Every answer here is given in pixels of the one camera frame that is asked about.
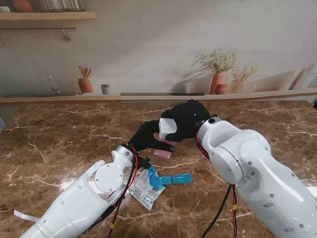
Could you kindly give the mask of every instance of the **flower vase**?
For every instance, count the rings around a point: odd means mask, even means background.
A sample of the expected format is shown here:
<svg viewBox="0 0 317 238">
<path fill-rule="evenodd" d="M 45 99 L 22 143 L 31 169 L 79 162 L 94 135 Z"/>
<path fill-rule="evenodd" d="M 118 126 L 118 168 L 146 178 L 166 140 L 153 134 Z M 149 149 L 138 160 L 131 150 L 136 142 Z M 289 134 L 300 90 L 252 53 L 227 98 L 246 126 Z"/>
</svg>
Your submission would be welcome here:
<svg viewBox="0 0 317 238">
<path fill-rule="evenodd" d="M 226 84 L 227 79 L 228 79 L 227 71 L 217 71 L 212 77 L 209 94 L 214 94 L 214 90 L 216 89 L 217 85 Z"/>
<path fill-rule="evenodd" d="M 214 93 L 219 94 L 225 94 L 228 91 L 228 84 L 218 84 L 214 90 Z"/>
<path fill-rule="evenodd" d="M 233 80 L 229 86 L 229 93 L 240 93 L 243 91 L 244 81 L 241 80 Z"/>
</svg>

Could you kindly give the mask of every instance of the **terracotta vase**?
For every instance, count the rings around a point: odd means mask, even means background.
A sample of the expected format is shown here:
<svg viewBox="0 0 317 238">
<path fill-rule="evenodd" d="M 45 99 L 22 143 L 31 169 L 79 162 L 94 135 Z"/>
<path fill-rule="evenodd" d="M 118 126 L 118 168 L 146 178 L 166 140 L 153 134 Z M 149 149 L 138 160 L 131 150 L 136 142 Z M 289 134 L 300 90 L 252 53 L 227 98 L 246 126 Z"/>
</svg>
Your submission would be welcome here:
<svg viewBox="0 0 317 238">
<path fill-rule="evenodd" d="M 233 80 L 229 86 L 229 93 L 240 93 L 244 87 L 244 82 L 240 80 Z"/>
<path fill-rule="evenodd" d="M 228 91 L 229 84 L 218 84 L 214 90 L 214 93 L 219 94 L 225 94 Z"/>
<path fill-rule="evenodd" d="M 93 93 L 94 92 L 93 87 L 91 85 L 91 82 L 87 78 L 79 78 L 78 85 L 79 85 L 82 93 Z"/>
<path fill-rule="evenodd" d="M 33 12 L 33 8 L 30 2 L 14 1 L 13 6 L 18 12 Z"/>
<path fill-rule="evenodd" d="M 214 90 L 218 84 L 226 84 L 228 79 L 228 72 L 227 71 L 218 71 L 216 72 L 211 81 L 211 86 L 209 90 L 209 94 L 214 94 Z"/>
</svg>

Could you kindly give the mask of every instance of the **shelf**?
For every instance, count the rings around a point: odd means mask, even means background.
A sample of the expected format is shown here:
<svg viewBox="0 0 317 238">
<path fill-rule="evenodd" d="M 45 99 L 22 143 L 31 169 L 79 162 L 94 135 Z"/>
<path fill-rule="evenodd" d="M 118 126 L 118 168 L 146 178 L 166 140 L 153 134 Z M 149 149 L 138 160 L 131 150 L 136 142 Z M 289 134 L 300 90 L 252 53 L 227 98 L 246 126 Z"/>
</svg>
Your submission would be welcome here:
<svg viewBox="0 0 317 238">
<path fill-rule="evenodd" d="M 270 92 L 253 92 L 253 93 L 232 93 L 222 95 L 204 95 L 204 96 L 120 96 L 120 95 L 95 95 L 95 96 L 52 96 L 52 97 L 16 97 L 16 98 L 0 98 L 0 106 L 20 105 L 24 103 L 51 103 L 51 102 L 120 102 L 120 101 L 182 101 L 182 100 L 229 100 L 229 101 L 248 101 L 248 100 L 263 100 L 274 98 L 291 98 L 301 96 L 317 95 L 317 88 L 305 88 L 287 91 L 270 91 Z"/>
<path fill-rule="evenodd" d="M 80 12 L 45 12 L 45 13 L 0 13 L 0 21 L 53 21 L 53 20 L 83 20 L 96 19 L 94 11 Z"/>
</svg>

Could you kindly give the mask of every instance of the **white strap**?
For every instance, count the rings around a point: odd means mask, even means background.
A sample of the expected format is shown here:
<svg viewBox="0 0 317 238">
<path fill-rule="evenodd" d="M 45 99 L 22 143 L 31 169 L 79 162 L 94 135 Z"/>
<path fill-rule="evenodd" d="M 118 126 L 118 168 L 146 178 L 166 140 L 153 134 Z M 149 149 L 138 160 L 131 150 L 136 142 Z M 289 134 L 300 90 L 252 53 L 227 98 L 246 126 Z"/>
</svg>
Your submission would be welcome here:
<svg viewBox="0 0 317 238">
<path fill-rule="evenodd" d="M 32 221 L 32 222 L 38 222 L 40 220 L 40 218 L 37 217 L 33 217 L 33 216 L 29 216 L 29 215 L 25 215 L 21 212 L 18 212 L 16 210 L 14 210 L 13 214 L 19 218 L 22 218 L 24 220 L 28 220 L 28 221 Z"/>
</svg>

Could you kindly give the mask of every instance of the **black glove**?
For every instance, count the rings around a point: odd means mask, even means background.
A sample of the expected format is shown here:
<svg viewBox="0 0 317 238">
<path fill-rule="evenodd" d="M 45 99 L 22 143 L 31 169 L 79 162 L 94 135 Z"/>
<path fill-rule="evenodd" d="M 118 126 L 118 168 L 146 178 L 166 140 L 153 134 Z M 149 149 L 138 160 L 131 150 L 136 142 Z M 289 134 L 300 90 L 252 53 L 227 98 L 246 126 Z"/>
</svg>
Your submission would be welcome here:
<svg viewBox="0 0 317 238">
<path fill-rule="evenodd" d="M 145 150 L 147 148 L 165 150 L 169 152 L 175 152 L 175 147 L 158 141 L 154 138 L 154 133 L 159 131 L 159 121 L 151 120 L 143 123 L 138 131 L 128 142 L 128 145 L 134 146 L 136 151 Z"/>
<path fill-rule="evenodd" d="M 161 117 L 175 120 L 177 131 L 167 135 L 166 140 L 177 142 L 186 138 L 194 138 L 199 129 L 195 124 L 211 118 L 204 105 L 196 100 L 177 105 L 171 110 L 163 112 Z"/>
</svg>

